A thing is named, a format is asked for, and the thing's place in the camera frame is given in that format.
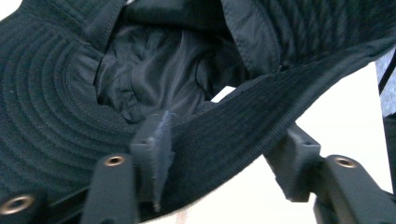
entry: stitched brim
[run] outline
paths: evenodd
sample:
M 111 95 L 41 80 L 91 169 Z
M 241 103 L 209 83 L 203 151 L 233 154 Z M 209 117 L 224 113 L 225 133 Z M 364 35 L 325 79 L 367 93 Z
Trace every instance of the stitched brim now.
M 229 2 L 223 1 L 226 19 L 237 6 Z M 359 38 L 359 44 L 343 45 L 318 59 L 310 58 L 311 62 L 296 60 L 295 66 L 283 72 L 265 74 L 259 67 L 265 58 L 251 57 L 253 51 L 241 52 L 249 72 L 263 76 L 173 128 L 176 155 L 163 192 L 162 211 L 154 213 L 142 206 L 142 218 L 192 203 L 268 153 L 332 84 L 392 47 L 394 17 L 389 13 L 385 21 L 373 21 L 378 33 Z M 238 27 L 229 19 L 227 22 L 238 47 L 257 44 L 244 42 L 241 36 L 246 30 L 235 30 Z M 325 25 L 333 30 L 337 23 Z M 84 43 L 22 12 L 2 22 L 0 30 L 0 198 L 19 190 L 43 189 L 49 200 L 56 202 L 89 186 L 95 162 L 107 154 L 126 151 L 138 125 L 106 127 L 85 113 L 83 103 L 69 94 L 65 74 L 76 66 L 73 61 Z M 364 29 L 357 31 L 368 35 Z M 110 113 L 99 105 L 92 111 Z

